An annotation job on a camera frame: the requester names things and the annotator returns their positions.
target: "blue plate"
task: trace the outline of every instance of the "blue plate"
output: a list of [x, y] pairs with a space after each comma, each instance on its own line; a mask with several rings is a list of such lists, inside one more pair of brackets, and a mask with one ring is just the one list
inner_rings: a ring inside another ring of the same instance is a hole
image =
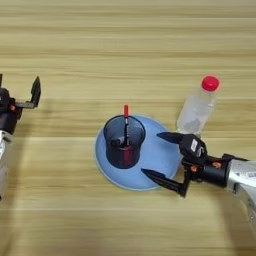
[[156, 136], [167, 129], [155, 120], [134, 116], [146, 129], [146, 138], [141, 146], [140, 160], [130, 169], [118, 169], [111, 165], [106, 157], [106, 142], [103, 129], [95, 144], [95, 157], [101, 172], [115, 185], [129, 190], [147, 191], [159, 187], [141, 171], [151, 169], [173, 178], [180, 165], [181, 155], [178, 145], [169, 143]]

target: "robotic hand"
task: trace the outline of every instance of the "robotic hand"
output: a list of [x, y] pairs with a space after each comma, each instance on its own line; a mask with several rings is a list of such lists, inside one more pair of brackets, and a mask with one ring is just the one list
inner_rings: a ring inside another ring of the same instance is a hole
[[23, 109], [36, 108], [41, 96], [39, 77], [33, 83], [31, 90], [32, 98], [27, 102], [17, 102], [15, 98], [11, 98], [9, 91], [1, 87], [2, 77], [2, 74], [0, 74], [0, 201], [8, 186], [8, 156], [16, 124], [21, 118]]
[[185, 197], [190, 181], [206, 181], [225, 188], [245, 203], [250, 221], [256, 228], [256, 162], [224, 154], [221, 158], [208, 156], [205, 143], [193, 134], [164, 132], [158, 137], [179, 145], [183, 155], [184, 181], [168, 179], [164, 174], [142, 169], [155, 183]]

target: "clear plastic bottle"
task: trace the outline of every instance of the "clear plastic bottle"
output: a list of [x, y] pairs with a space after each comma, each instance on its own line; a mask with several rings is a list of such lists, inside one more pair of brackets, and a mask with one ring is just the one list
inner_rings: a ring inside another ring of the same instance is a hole
[[219, 80], [207, 76], [202, 86], [197, 88], [186, 100], [177, 121], [177, 131], [199, 135], [205, 123], [213, 112], [216, 104], [215, 91], [219, 87]]

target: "wooden table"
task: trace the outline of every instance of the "wooden table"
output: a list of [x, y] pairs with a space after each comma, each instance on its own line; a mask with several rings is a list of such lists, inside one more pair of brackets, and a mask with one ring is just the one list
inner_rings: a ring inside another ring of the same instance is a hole
[[221, 88], [202, 134], [209, 152], [255, 159], [255, 31], [253, 0], [1, 0], [4, 87], [29, 99], [39, 75], [42, 99], [16, 130], [0, 255], [256, 255], [247, 214], [226, 192], [125, 191], [93, 155], [124, 103], [173, 130], [212, 74]]

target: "table surface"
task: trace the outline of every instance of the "table surface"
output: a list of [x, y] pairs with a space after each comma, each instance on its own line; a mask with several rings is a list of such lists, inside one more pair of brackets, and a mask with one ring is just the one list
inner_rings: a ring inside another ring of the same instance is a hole
[[122, 190], [93, 155], [124, 103], [173, 130], [212, 74], [209, 152], [255, 159], [255, 31], [254, 0], [1, 0], [3, 85], [29, 99], [39, 75], [42, 98], [15, 133], [0, 255], [255, 255], [246, 211], [225, 191]]

